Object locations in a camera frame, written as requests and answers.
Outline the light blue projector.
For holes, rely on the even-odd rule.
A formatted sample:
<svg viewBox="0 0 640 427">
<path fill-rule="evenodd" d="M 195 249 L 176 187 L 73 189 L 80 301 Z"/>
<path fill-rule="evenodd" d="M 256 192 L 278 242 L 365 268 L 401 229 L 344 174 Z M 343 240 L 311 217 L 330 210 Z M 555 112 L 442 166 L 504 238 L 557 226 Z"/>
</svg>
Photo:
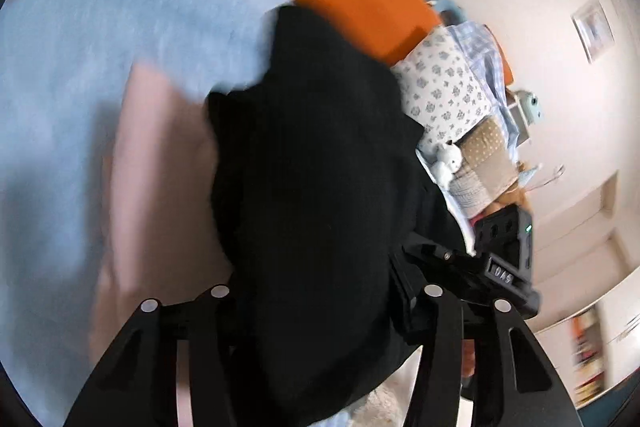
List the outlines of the light blue projector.
<svg viewBox="0 0 640 427">
<path fill-rule="evenodd" d="M 537 124 L 537 122 L 541 121 L 542 110 L 538 96 L 526 90 L 518 90 L 516 96 L 527 124 Z"/>
</svg>

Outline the white bedside stand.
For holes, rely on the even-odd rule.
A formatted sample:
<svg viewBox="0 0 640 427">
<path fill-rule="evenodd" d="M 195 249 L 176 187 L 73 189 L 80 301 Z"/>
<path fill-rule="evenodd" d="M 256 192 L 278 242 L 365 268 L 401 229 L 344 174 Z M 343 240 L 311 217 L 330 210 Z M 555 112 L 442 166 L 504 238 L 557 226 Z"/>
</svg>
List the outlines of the white bedside stand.
<svg viewBox="0 0 640 427">
<path fill-rule="evenodd" d="M 516 148 L 521 147 L 527 143 L 530 139 L 528 124 L 526 117 L 523 113 L 522 106 L 519 101 L 512 102 L 508 105 L 509 112 L 514 121 L 515 126 L 518 128 L 518 139 L 516 140 Z"/>
</svg>

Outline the pink folded garment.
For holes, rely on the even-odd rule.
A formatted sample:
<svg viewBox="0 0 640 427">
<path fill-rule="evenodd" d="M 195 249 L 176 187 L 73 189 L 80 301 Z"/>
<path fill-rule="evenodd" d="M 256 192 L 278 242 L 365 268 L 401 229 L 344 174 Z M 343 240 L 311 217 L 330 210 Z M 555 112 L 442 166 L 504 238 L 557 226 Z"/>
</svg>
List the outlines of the pink folded garment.
<svg viewBox="0 0 640 427">
<path fill-rule="evenodd" d="M 157 305 L 168 340 L 179 426 L 229 426 L 224 394 L 231 267 L 218 242 L 210 193 L 218 150 L 202 101 L 143 63 L 126 82 L 103 164 L 104 256 L 88 340 L 97 362 L 130 319 Z"/>
</svg>

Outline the black coat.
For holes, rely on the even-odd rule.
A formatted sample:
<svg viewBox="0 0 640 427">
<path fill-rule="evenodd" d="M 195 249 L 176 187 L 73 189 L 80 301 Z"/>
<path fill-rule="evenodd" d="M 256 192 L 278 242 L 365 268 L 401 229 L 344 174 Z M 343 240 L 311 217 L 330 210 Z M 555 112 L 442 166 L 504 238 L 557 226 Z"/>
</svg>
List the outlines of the black coat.
<svg viewBox="0 0 640 427">
<path fill-rule="evenodd" d="M 327 20 L 278 9 L 270 62 L 212 93 L 210 202 L 232 266 L 231 410 L 241 426 L 308 426 L 413 352 L 390 262 L 411 234 L 464 239 L 416 156 L 422 129 L 392 72 Z"/>
</svg>

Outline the brown bear plush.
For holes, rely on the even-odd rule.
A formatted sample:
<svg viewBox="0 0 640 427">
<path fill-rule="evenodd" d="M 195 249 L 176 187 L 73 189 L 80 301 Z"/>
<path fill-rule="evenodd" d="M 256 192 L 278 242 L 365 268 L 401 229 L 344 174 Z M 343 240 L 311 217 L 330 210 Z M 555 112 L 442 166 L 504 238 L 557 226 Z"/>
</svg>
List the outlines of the brown bear plush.
<svg viewBox="0 0 640 427">
<path fill-rule="evenodd" d="M 498 198 L 491 202 L 481 213 L 480 217 L 487 217 L 499 211 L 504 207 L 517 205 L 518 207 L 532 213 L 532 207 L 529 205 L 526 191 L 523 187 L 513 185 L 502 193 Z"/>
</svg>

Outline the small white plush toy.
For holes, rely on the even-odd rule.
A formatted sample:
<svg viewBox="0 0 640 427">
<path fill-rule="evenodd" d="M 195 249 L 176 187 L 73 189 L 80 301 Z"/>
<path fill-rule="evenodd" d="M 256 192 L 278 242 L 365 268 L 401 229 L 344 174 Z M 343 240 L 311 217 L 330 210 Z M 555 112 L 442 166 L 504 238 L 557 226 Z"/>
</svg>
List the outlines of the small white plush toy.
<svg viewBox="0 0 640 427">
<path fill-rule="evenodd" d="M 439 143 L 435 148 L 435 161 L 431 165 L 431 174 L 435 182 L 445 190 L 449 187 L 454 175 L 462 165 L 462 153 L 451 141 Z"/>
</svg>

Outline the beige patchwork pillow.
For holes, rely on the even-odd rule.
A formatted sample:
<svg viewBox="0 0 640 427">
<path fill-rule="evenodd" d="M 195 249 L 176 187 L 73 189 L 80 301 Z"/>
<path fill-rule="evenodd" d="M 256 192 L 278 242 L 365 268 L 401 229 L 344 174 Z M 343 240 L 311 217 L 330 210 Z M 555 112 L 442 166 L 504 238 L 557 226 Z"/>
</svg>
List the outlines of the beige patchwork pillow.
<svg viewBox="0 0 640 427">
<path fill-rule="evenodd" d="M 457 143 L 462 165 L 450 182 L 449 193 L 468 219 L 482 213 L 517 179 L 506 141 L 495 117 L 487 117 Z"/>
</svg>

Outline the light blue bed sheet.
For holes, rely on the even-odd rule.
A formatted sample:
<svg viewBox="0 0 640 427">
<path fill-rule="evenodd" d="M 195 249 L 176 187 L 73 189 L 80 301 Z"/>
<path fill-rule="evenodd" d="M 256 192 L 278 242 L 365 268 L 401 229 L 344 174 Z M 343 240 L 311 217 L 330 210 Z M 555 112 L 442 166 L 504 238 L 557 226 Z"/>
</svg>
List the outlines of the light blue bed sheet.
<svg viewBox="0 0 640 427">
<path fill-rule="evenodd" d="M 45 426 L 90 374 L 102 158 L 131 66 L 194 101 L 265 72 L 290 0 L 8 0 L 1 10 L 1 362 Z"/>
</svg>

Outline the floral white pillow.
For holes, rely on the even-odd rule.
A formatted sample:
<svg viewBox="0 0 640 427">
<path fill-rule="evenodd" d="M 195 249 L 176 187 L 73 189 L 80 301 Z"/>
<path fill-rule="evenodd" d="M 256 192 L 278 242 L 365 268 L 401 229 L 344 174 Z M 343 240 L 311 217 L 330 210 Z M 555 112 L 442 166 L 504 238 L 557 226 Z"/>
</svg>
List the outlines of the floral white pillow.
<svg viewBox="0 0 640 427">
<path fill-rule="evenodd" d="M 404 112 L 423 127 L 419 150 L 436 154 L 439 144 L 457 143 L 496 102 L 487 94 L 449 30 L 438 25 L 392 67 Z"/>
</svg>

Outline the blue neck pillow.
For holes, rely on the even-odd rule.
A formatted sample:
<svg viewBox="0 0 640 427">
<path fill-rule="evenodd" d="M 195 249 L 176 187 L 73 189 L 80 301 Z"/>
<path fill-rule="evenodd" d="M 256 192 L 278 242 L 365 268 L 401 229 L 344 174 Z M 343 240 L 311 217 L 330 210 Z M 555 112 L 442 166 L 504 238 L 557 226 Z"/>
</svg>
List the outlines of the blue neck pillow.
<svg viewBox="0 0 640 427">
<path fill-rule="evenodd" d="M 468 17 L 454 0 L 426 0 L 426 3 L 438 14 L 445 26 L 463 24 Z"/>
</svg>

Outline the white wardrobe cabinet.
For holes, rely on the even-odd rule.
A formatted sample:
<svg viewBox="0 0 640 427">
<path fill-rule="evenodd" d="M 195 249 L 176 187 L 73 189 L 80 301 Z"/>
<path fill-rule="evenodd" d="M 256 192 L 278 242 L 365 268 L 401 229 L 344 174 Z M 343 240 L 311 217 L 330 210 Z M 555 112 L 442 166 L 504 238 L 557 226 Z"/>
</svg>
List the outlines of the white wardrobe cabinet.
<svg viewBox="0 0 640 427">
<path fill-rule="evenodd" d="M 639 294 L 620 284 L 536 338 L 580 410 L 639 368 Z"/>
</svg>

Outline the blue checked quilt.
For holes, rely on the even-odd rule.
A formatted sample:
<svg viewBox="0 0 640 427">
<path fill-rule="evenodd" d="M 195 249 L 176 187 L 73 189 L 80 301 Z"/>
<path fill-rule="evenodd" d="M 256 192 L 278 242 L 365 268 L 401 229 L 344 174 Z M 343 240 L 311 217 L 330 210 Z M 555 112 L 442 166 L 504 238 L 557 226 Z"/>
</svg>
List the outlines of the blue checked quilt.
<svg viewBox="0 0 640 427">
<path fill-rule="evenodd" d="M 498 43 L 485 25 L 472 20 L 447 27 L 473 74 L 491 99 L 491 115 L 497 116 L 513 164 L 518 162 L 518 126 L 506 101 L 506 72 Z"/>
</svg>

